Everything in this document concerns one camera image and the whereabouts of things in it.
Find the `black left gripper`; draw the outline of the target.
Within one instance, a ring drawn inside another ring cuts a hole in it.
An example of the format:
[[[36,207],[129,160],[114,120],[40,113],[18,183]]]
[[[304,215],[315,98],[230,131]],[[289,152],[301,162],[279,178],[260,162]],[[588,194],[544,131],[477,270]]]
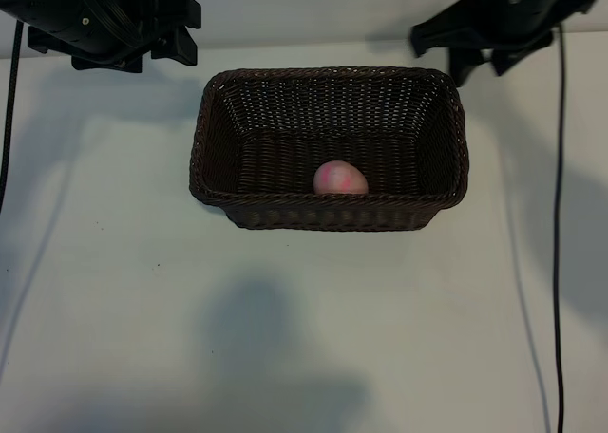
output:
[[[28,46],[40,53],[76,53],[115,61],[154,42],[155,28],[176,27],[150,51],[152,59],[198,64],[187,28],[201,28],[196,0],[30,0]]]

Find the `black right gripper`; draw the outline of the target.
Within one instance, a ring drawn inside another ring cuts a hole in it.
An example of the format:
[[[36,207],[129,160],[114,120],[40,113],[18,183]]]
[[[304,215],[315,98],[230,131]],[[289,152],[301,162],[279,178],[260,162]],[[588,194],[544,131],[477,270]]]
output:
[[[553,41],[545,26],[557,0],[459,0],[409,34],[416,57],[432,48],[448,50],[448,73],[461,87],[469,75],[486,62],[478,49],[516,49],[527,43],[543,48]]]

